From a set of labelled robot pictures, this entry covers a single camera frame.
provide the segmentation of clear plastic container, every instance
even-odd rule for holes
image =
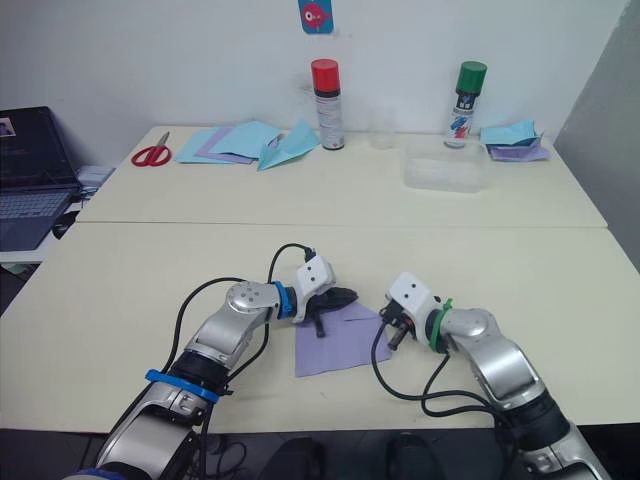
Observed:
[[[489,156],[478,140],[462,148],[444,145],[444,137],[416,136],[407,141],[404,183],[411,188],[476,193],[487,184]]]

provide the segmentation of black shoe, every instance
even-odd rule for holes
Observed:
[[[322,480],[324,473],[324,447],[303,437],[283,443],[260,472],[258,480]]]
[[[422,437],[401,433],[387,443],[387,480],[446,480],[431,446]]]

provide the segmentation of white table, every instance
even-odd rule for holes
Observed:
[[[197,127],[155,127],[133,150],[170,131],[177,153]],[[399,135],[402,145],[411,135]],[[423,136],[446,149],[439,136]],[[255,165],[139,168],[128,156],[80,222],[180,222],[343,226],[605,227],[578,182],[546,142],[549,161],[488,162],[490,185],[478,194],[404,185],[401,148],[375,150],[366,134],[344,149],[316,148],[301,161],[257,172]]]
[[[274,250],[287,241],[316,247],[340,284],[372,309],[384,304],[395,276],[410,270],[459,307],[491,310],[569,418],[640,421],[640,276],[606,229],[85,223],[69,232],[2,318],[2,426],[109,430],[145,384],[147,369],[164,363],[186,295],[217,276],[264,280]],[[298,252],[286,253],[276,277],[291,279],[300,261]],[[224,292],[213,287],[193,301],[182,345]],[[265,354],[216,407],[213,431],[491,423],[480,414],[427,418],[415,403],[384,392],[367,366],[297,379],[294,333],[287,322],[275,325]],[[439,360],[407,340],[382,370],[398,389],[418,392]],[[459,358],[436,385],[453,387],[479,391]]]

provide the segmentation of green cap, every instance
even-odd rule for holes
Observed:
[[[480,94],[484,76],[487,74],[487,66],[480,62],[462,62],[460,75],[458,75],[457,90],[467,93]]]

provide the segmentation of red scissors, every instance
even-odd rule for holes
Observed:
[[[159,167],[171,160],[171,150],[165,146],[169,132],[165,133],[153,147],[147,147],[136,153],[131,159],[136,167]]]

